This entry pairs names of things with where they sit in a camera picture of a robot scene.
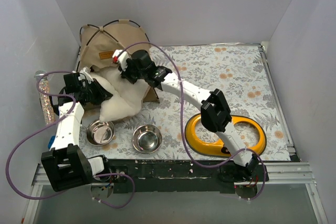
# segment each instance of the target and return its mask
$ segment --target stainless steel bowl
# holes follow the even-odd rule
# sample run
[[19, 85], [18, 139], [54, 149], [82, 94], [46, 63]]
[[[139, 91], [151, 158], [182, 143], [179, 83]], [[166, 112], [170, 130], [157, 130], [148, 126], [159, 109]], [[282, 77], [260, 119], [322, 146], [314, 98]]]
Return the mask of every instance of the stainless steel bowl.
[[162, 135], [154, 125], [143, 125], [134, 131], [132, 143], [138, 152], [150, 154], [160, 148]]
[[100, 122], [99, 120], [96, 120], [88, 126], [86, 137], [90, 144], [94, 146], [103, 146], [112, 141], [114, 132], [115, 128], [112, 122]]

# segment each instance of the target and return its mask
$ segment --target white enclosure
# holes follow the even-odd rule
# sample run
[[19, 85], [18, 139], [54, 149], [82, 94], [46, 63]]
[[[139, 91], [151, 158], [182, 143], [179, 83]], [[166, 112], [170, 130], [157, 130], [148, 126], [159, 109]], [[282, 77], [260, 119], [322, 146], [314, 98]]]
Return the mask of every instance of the white enclosure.
[[[1, 223], [19, 223], [26, 200], [4, 176], [8, 153], [44, 125], [36, 70], [70, 70], [79, 28], [132, 19], [159, 45], [270, 41], [267, 56], [280, 104], [300, 157], [310, 162], [330, 223], [336, 222], [333, 119], [336, 118], [335, 0], [0, 0]], [[53, 77], [58, 90], [61, 78]], [[14, 155], [14, 183], [29, 194], [50, 132]]]

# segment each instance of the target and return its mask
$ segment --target floral mat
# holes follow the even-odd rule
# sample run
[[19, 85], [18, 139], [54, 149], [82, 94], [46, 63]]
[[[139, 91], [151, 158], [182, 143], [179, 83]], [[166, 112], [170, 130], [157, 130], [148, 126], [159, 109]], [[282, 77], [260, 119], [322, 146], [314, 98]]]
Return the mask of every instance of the floral mat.
[[[221, 89], [232, 114], [250, 117], [262, 126], [267, 136], [263, 160], [290, 160], [285, 131], [279, 122], [275, 98], [257, 46], [169, 46], [162, 49], [177, 63], [183, 79], [204, 89]], [[158, 49], [151, 48], [151, 57], [157, 65], [173, 69]], [[102, 147], [94, 147], [86, 140], [86, 127], [99, 117], [99, 110], [86, 111], [79, 139], [83, 153], [87, 157], [104, 154], [107, 158], [118, 159], [189, 159], [180, 132], [179, 98], [160, 90], [157, 92], [161, 102], [144, 103], [138, 115], [115, 123], [113, 140]], [[186, 103], [184, 125], [196, 113], [198, 109]], [[140, 154], [131, 143], [134, 130], [143, 124], [153, 124], [161, 130], [163, 142], [153, 154]], [[240, 124], [236, 129], [246, 146], [257, 142], [258, 133], [253, 127]], [[218, 140], [202, 126], [196, 128], [196, 133], [207, 142]], [[190, 151], [195, 159], [223, 159]]]

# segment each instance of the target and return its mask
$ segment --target white plush fabric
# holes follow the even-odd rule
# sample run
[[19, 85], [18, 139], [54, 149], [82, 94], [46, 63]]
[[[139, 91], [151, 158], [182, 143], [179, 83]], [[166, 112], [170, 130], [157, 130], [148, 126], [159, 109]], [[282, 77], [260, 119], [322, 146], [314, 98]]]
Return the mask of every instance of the white plush fabric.
[[140, 112], [143, 97], [148, 89], [148, 84], [144, 80], [131, 84], [121, 78], [120, 71], [116, 67], [103, 68], [91, 73], [91, 76], [113, 94], [111, 99], [101, 104], [100, 121], [115, 121]]

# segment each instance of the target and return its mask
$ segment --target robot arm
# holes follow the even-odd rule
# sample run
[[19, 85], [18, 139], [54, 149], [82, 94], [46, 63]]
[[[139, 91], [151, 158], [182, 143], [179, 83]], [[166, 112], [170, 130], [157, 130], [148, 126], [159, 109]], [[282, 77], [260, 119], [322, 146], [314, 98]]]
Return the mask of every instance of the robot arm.
[[[144, 79], [150, 86], [181, 97], [180, 81], [172, 70], [156, 66], [145, 50], [139, 50], [130, 57], [124, 52], [119, 58], [113, 57], [120, 64], [121, 76], [135, 83]], [[236, 153], [245, 148], [245, 144], [237, 134], [230, 116], [230, 108], [221, 90], [209, 91], [183, 81], [184, 99], [201, 111], [202, 125], [214, 132], [228, 148], [230, 153]], [[250, 152], [241, 152], [233, 158], [246, 177], [250, 176], [258, 164], [258, 159]]]
[[[161, 82], [161, 88], [162, 91], [172, 93], [178, 97], [181, 96], [181, 86], [175, 73], [167, 74], [164, 81]], [[220, 120], [218, 115], [215, 115], [215, 113], [211, 114], [211, 111], [209, 111], [213, 108], [212, 104], [214, 103], [212, 103], [212, 100], [215, 102], [217, 98], [218, 100], [222, 99], [224, 106], [226, 107], [223, 108], [224, 112], [227, 113], [226, 116], [229, 116], [230, 113], [229, 106], [227, 105], [224, 95], [220, 90], [211, 92], [209, 90], [196, 87], [187, 81], [183, 81], [183, 91], [184, 99], [201, 111], [203, 126], [214, 132], [223, 141], [223, 143], [225, 143], [225, 146], [228, 148], [230, 153], [236, 153], [238, 150], [245, 148], [245, 144], [236, 132], [230, 117], [228, 118], [229, 122], [227, 122], [222, 130], [217, 129], [216, 125], [212, 125], [213, 123], [216, 124], [214, 121]], [[245, 165], [250, 162], [251, 158], [252, 154], [250, 152], [241, 152], [233, 158], [233, 161], [235, 164], [245, 167]]]
[[87, 159], [79, 148], [79, 131], [84, 115], [82, 105], [87, 102], [100, 104], [112, 97], [95, 79], [91, 78], [89, 69], [64, 76], [66, 86], [62, 92], [76, 98], [59, 98], [54, 110], [59, 116], [66, 116], [58, 125], [55, 140], [48, 152], [42, 153], [41, 162], [54, 191], [71, 189], [90, 184], [93, 177], [100, 173], [109, 173], [108, 159], [103, 155]]

